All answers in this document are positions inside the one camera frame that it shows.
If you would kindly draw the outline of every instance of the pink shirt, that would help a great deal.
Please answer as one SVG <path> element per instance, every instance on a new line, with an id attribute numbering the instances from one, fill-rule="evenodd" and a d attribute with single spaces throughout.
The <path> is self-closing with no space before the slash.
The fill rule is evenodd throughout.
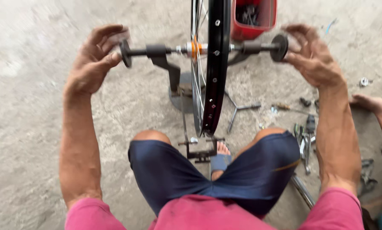
<path id="1" fill-rule="evenodd" d="M 103 201 L 85 198 L 76 202 L 67 214 L 66 230 L 125 230 Z M 168 202 L 148 228 L 167 229 L 243 229 L 274 230 L 267 223 L 232 201 L 209 196 L 186 195 Z M 310 211 L 300 230 L 363 230 L 361 207 L 357 197 L 347 190 L 330 188 Z"/>

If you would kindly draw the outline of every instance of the concrete floor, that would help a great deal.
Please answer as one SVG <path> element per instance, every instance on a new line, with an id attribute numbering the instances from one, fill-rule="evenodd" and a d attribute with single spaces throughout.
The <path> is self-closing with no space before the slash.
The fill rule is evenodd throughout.
<path id="1" fill-rule="evenodd" d="M 280 25 L 305 22 L 320 29 L 321 37 L 340 62 L 349 92 L 382 97 L 382 0 L 279 0 L 276 29 L 259 40 L 269 42 Z M 132 46 L 146 43 L 184 44 L 189 38 L 189 1 L 165 0 L 1 0 L 0 1 L 0 230 L 63 229 L 66 207 L 58 181 L 61 134 L 61 92 L 76 50 L 91 28 L 105 23 L 130 27 Z M 327 25 L 337 18 L 329 34 Z M 189 60 L 170 57 L 183 71 Z M 358 81 L 374 82 L 360 89 Z M 183 141 L 182 118 L 167 96 L 168 75 L 145 58 L 128 70 L 110 71 L 93 97 L 92 110 L 102 158 L 104 201 L 127 229 L 146 229 L 154 215 L 142 197 L 127 159 L 130 139 L 153 128 L 172 143 Z M 291 129 L 306 116 L 272 114 L 273 102 L 300 107 L 299 97 L 316 99 L 317 91 L 292 67 L 274 64 L 268 54 L 228 70 L 227 88 L 240 104 L 261 102 L 262 108 L 239 112 L 232 132 L 226 133 L 233 107 L 225 100 L 216 135 L 227 139 L 233 153 L 259 130 L 259 123 Z M 373 177 L 379 181 L 370 199 L 382 194 L 382 134 L 372 114 L 354 110 L 363 158 L 374 158 Z M 195 136 L 187 116 L 189 136 Z M 208 173 L 207 165 L 199 169 Z M 311 175 L 297 172 L 316 198 L 320 182 L 316 156 Z M 278 228 L 298 227 L 309 212 L 289 185 L 265 219 Z"/>

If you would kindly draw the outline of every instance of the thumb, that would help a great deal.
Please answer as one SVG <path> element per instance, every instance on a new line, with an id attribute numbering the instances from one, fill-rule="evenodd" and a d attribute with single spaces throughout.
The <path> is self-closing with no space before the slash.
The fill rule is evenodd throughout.
<path id="1" fill-rule="evenodd" d="M 98 61 L 96 65 L 101 68 L 103 71 L 109 71 L 114 66 L 118 65 L 122 60 L 122 56 L 117 52 L 113 52 L 109 55 L 103 57 L 102 60 Z"/>
<path id="2" fill-rule="evenodd" d="M 286 61 L 296 67 L 296 69 L 304 68 L 310 70 L 314 67 L 314 62 L 311 59 L 291 52 L 286 55 Z"/>

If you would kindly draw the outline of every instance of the man's left hand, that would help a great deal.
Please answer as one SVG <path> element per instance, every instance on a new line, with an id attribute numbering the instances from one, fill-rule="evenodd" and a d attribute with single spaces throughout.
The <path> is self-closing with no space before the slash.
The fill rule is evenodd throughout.
<path id="1" fill-rule="evenodd" d="M 122 57 L 112 48 L 122 37 L 129 38 L 128 28 L 121 24 L 107 24 L 92 30 L 78 51 L 67 78 L 65 94 L 88 95 L 95 93 L 107 72 L 118 65 Z"/>

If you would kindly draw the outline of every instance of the dark blue shorts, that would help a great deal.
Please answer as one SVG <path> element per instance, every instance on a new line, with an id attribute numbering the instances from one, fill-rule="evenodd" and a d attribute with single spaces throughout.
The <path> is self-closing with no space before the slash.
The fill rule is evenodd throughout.
<path id="1" fill-rule="evenodd" d="M 132 141 L 128 158 L 138 187 L 157 216 L 168 201 L 187 194 L 231 199 L 258 216 L 266 215 L 278 201 L 300 161 L 300 151 L 290 132 L 270 134 L 237 157 L 215 181 L 158 140 Z"/>

